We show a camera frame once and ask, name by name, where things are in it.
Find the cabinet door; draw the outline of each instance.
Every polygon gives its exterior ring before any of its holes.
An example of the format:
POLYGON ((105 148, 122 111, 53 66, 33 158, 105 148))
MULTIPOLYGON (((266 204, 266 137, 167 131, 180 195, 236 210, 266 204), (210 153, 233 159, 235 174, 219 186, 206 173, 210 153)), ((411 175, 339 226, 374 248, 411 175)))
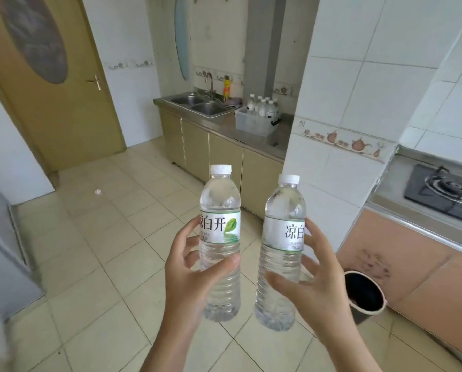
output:
POLYGON ((445 263, 451 249, 364 209, 337 256, 345 270, 374 279, 393 306, 445 263))
POLYGON ((264 218, 265 203, 278 186, 283 165, 244 149, 241 173, 241 206, 264 218))
POLYGON ((209 181, 209 133, 183 120, 186 170, 203 182, 209 181))
POLYGON ((241 187, 241 162, 243 160, 243 148, 209 133, 209 160, 211 165, 231 165, 231 179, 238 190, 241 187))
POLYGON ((462 254, 455 251, 395 309, 462 352, 462 254))
POLYGON ((181 118, 159 109, 162 133, 166 142, 166 152, 169 159, 181 167, 185 167, 183 134, 181 118))

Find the faucet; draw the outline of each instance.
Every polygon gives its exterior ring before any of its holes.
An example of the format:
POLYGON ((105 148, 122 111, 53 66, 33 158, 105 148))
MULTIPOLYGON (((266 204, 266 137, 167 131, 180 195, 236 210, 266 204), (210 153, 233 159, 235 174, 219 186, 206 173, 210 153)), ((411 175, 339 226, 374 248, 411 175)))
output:
POLYGON ((209 81, 210 77, 210 101, 214 100, 214 79, 212 78, 212 74, 210 72, 207 72, 205 75, 205 83, 209 81))

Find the gas stove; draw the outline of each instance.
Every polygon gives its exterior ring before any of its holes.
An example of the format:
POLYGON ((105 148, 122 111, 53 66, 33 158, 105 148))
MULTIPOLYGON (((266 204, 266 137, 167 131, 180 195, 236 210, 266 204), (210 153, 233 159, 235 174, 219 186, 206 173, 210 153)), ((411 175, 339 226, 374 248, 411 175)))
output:
POLYGON ((445 167, 417 164, 407 182, 404 197, 434 210, 462 219, 462 177, 445 167))

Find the countertop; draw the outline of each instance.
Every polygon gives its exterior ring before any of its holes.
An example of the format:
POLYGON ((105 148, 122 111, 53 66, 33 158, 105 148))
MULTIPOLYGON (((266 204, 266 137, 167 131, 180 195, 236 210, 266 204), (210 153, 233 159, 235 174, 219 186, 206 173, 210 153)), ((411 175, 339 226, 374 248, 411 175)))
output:
POLYGON ((462 167, 452 162, 401 149, 365 206, 462 251, 462 220, 404 198, 407 181, 416 164, 435 168, 443 164, 451 167, 451 172, 462 174, 462 167))
POLYGON ((283 114, 277 129, 268 137, 260 137, 237 129, 234 112, 214 118, 206 118, 189 110, 188 107, 169 102, 170 99, 182 95, 184 94, 154 99, 153 104, 237 145, 284 163, 290 140, 291 126, 293 125, 294 117, 292 115, 283 114))

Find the door handle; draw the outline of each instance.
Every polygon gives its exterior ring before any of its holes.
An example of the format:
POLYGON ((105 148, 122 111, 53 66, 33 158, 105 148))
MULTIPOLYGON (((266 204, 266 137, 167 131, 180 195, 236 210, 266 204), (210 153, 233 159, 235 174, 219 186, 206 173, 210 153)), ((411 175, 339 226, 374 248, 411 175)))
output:
POLYGON ((88 83, 96 83, 97 87, 98 87, 98 90, 102 91, 102 88, 100 87, 100 78, 98 77, 98 75, 95 74, 95 79, 94 80, 88 80, 86 82, 88 82, 88 83))

